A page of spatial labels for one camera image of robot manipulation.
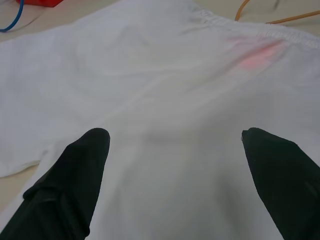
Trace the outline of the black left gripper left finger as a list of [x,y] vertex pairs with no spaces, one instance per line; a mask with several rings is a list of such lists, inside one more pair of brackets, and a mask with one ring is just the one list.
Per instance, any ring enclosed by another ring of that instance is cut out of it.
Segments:
[[100,194],[110,134],[87,131],[23,194],[0,240],[85,240]]

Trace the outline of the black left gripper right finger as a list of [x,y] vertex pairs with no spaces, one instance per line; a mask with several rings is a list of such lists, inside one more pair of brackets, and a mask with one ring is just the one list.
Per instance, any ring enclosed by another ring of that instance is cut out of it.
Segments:
[[320,167],[299,146],[260,128],[241,134],[257,193],[284,240],[320,240]]

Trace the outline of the white shorts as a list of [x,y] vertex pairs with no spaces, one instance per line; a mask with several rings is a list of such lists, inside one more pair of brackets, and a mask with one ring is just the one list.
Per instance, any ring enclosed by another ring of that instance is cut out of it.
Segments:
[[35,182],[110,134],[89,240],[283,240],[241,142],[257,127],[320,164],[320,36],[193,0],[121,0],[0,42],[0,178]]

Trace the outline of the red plastic bin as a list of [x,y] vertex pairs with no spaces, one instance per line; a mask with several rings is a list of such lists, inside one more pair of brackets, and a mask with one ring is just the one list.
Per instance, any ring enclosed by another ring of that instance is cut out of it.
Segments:
[[23,0],[24,5],[54,8],[64,0]]

